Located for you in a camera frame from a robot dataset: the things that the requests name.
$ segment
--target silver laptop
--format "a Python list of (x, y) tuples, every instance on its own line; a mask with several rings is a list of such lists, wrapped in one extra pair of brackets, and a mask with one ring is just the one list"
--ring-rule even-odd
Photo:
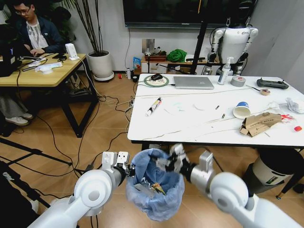
[(173, 77), (177, 89), (214, 89), (213, 84), (207, 77)]

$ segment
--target blue paper cup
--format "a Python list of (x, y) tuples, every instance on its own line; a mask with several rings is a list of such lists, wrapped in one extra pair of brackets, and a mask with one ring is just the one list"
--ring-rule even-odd
[(251, 114), (249, 105), (247, 102), (240, 102), (233, 110), (233, 115), (238, 119), (245, 119)]

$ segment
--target remote control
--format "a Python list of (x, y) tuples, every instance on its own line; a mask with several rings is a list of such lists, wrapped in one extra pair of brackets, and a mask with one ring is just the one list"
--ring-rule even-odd
[(272, 88), (281, 88), (281, 89), (288, 89), (289, 85), (287, 85), (284, 80), (282, 82), (275, 82), (275, 81), (264, 81), (262, 78), (256, 81), (259, 87), (266, 86)]

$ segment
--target white plant pot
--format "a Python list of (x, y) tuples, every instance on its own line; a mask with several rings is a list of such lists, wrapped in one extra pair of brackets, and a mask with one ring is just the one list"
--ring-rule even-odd
[(106, 53), (105, 56), (92, 56), (94, 52), (91, 52), (87, 55), (91, 70), (94, 74), (94, 79), (97, 81), (107, 81), (114, 77), (111, 54), (108, 51), (104, 52)]

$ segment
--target dark jacket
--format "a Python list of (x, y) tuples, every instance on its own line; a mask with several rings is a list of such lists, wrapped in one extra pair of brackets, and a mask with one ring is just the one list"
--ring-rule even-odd
[[(66, 47), (64, 44), (64, 40), (62, 39), (61, 35), (58, 32), (56, 26), (42, 18), (38, 17), (38, 21), (40, 24), (40, 30), (43, 37), (46, 39), (48, 47), (45, 47), (44, 50), (46, 53), (65, 53)], [(27, 30), (27, 24), (25, 20), (20, 20), (17, 22), (17, 30), (21, 35), (22, 42), (27, 44), (33, 49), (32, 44), (29, 39), (29, 33)]]

